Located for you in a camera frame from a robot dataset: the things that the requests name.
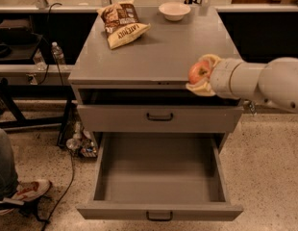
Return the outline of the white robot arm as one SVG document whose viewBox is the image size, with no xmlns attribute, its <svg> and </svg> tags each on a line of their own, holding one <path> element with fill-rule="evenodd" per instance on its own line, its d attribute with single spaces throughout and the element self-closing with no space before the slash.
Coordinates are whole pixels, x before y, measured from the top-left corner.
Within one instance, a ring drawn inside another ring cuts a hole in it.
<svg viewBox="0 0 298 231">
<path fill-rule="evenodd" d="M 298 59 L 256 64 L 206 54 L 189 69 L 186 88 L 198 96 L 249 100 L 298 114 Z"/>
</svg>

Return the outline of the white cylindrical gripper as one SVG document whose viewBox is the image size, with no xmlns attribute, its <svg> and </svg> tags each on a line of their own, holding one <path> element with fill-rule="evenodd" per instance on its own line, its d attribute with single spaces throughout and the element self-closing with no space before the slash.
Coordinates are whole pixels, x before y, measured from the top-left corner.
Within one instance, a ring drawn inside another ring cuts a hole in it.
<svg viewBox="0 0 298 231">
<path fill-rule="evenodd" d="M 246 63 L 240 59 L 224 59 L 214 54 L 199 58 L 201 68 L 212 70 L 210 80 L 204 78 L 196 84 L 186 84 L 186 88 L 198 96 L 263 100 L 259 79 L 265 64 Z"/>
</svg>

